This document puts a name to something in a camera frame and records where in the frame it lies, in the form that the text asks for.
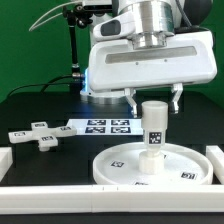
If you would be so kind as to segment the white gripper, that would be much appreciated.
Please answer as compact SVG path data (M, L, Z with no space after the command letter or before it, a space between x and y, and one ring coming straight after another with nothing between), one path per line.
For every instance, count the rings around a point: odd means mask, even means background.
M207 83L216 74L213 37L203 31L169 37L162 48L135 50L127 39L97 43L89 56L88 84L95 92L124 89L136 118L134 89L174 84L170 111L176 114L183 84Z

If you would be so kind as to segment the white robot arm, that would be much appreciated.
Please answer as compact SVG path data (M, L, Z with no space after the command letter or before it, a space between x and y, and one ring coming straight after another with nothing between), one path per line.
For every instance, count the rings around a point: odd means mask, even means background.
M217 74L213 35L198 25L213 0L83 0L92 14L92 48L81 98L99 104L133 99L138 89L170 87L171 108L185 85Z

